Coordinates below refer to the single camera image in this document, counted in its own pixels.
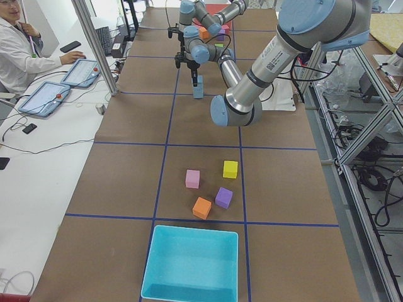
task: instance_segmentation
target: smartphone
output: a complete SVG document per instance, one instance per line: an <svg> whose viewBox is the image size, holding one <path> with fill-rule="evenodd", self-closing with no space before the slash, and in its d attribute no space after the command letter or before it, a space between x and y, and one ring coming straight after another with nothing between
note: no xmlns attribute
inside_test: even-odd
<svg viewBox="0 0 403 302"><path fill-rule="evenodd" d="M37 127L36 124L30 123L28 126L26 126L26 127L23 129L23 132L26 133L26 134L29 134L29 133L31 133L32 130L34 130L36 127Z"/></svg>
<svg viewBox="0 0 403 302"><path fill-rule="evenodd" d="M74 42L71 42L70 44L67 44L66 46L63 46L60 49L60 51L66 53L66 52L69 52L70 50L73 50L73 49L77 48L80 45L81 45L80 42L74 41Z"/></svg>
<svg viewBox="0 0 403 302"><path fill-rule="evenodd" d="M9 157L0 157L0 170L4 170L10 161Z"/></svg>

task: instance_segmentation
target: man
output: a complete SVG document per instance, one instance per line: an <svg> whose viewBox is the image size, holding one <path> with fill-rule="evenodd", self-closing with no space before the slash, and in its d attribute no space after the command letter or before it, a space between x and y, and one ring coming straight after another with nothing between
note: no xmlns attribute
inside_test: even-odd
<svg viewBox="0 0 403 302"><path fill-rule="evenodd" d="M61 57L42 57L39 31L19 22L20 17L18 0L0 0L0 83L9 92L23 94L38 73L85 59L78 51Z"/></svg>

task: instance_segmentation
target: blue plastic container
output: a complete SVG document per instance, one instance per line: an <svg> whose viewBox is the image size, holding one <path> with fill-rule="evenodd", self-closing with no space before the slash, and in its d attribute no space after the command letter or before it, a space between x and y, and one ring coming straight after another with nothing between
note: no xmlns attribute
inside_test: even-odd
<svg viewBox="0 0 403 302"><path fill-rule="evenodd" d="M141 296L174 302L237 302L238 234L156 226Z"/></svg>

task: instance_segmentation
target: tablet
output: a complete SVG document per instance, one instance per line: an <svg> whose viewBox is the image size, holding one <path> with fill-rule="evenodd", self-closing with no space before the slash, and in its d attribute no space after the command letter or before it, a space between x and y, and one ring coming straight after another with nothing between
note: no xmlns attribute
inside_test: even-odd
<svg viewBox="0 0 403 302"><path fill-rule="evenodd" d="M21 104L18 111L29 115L48 116L63 102L70 90L68 85L45 81Z"/></svg>
<svg viewBox="0 0 403 302"><path fill-rule="evenodd" d="M78 59L60 83L70 85L71 88L87 88L95 81L99 73L97 61Z"/></svg>

